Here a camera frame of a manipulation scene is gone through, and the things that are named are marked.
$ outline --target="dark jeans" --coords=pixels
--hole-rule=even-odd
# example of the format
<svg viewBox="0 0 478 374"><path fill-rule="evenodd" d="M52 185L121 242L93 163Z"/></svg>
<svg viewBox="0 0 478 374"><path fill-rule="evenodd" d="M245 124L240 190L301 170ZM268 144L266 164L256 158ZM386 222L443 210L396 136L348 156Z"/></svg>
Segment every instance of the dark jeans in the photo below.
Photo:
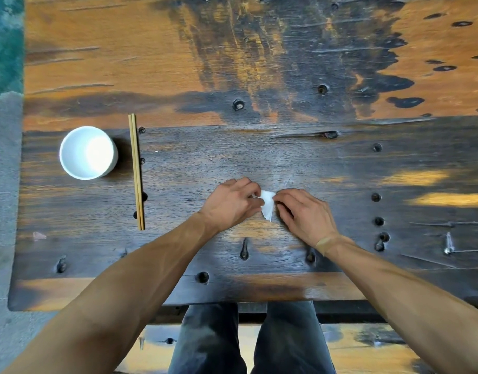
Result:
<svg viewBox="0 0 478 374"><path fill-rule="evenodd" d="M237 338L236 303L190 306L168 374L246 374ZM313 302L269 302L252 374L333 374Z"/></svg>

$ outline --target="person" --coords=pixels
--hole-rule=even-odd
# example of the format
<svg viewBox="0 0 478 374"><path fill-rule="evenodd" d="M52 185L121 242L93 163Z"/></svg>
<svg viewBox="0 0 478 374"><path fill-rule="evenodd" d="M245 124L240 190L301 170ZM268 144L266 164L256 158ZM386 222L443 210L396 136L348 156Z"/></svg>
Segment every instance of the person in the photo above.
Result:
<svg viewBox="0 0 478 374"><path fill-rule="evenodd" d="M184 223L101 273L4 371L110 374L155 315L196 252L261 210L260 186L219 185ZM438 374L478 374L478 310L358 247L338 233L329 205L303 189L274 200L289 230L337 264L409 346ZM334 373L313 304L270 302L254 353L258 373ZM170 374L246 373L237 306L190 306Z"/></svg>

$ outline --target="forearm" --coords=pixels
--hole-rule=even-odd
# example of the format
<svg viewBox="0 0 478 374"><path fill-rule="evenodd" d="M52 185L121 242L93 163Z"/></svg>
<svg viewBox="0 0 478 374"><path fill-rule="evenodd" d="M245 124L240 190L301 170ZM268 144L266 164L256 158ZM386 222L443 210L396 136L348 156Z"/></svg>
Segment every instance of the forearm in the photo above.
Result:
<svg viewBox="0 0 478 374"><path fill-rule="evenodd" d="M346 273L439 374L478 374L476 308L361 249L350 239L326 241L316 248Z"/></svg>
<svg viewBox="0 0 478 374"><path fill-rule="evenodd" d="M112 372L196 252L215 235L210 226L201 214L193 214L111 265L49 322L5 373Z"/></svg>

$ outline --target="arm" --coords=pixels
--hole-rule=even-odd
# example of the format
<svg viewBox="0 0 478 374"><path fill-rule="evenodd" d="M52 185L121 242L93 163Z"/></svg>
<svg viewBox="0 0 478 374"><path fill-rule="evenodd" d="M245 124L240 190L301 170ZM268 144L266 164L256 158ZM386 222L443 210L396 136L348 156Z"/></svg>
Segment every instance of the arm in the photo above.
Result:
<svg viewBox="0 0 478 374"><path fill-rule="evenodd" d="M337 264L435 371L478 374L476 308L341 236L329 205L305 190L281 190L274 200L290 231Z"/></svg>
<svg viewBox="0 0 478 374"><path fill-rule="evenodd" d="M107 268L30 342L4 374L111 374L197 251L261 210L255 182L219 185L201 211Z"/></svg>

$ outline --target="hand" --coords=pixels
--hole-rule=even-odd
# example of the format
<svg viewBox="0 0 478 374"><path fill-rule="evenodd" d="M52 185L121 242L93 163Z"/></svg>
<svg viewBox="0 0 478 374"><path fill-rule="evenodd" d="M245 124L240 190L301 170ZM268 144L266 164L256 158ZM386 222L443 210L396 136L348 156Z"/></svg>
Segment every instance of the hand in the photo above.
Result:
<svg viewBox="0 0 478 374"><path fill-rule="evenodd" d="M277 207L289 231L311 247L323 238L339 236L327 202L315 198L306 190L283 189L273 199L283 203Z"/></svg>
<svg viewBox="0 0 478 374"><path fill-rule="evenodd" d="M199 213L203 214L217 232L225 231L261 211L265 202L260 196L261 188L247 177L239 181L230 179L218 185L205 201Z"/></svg>

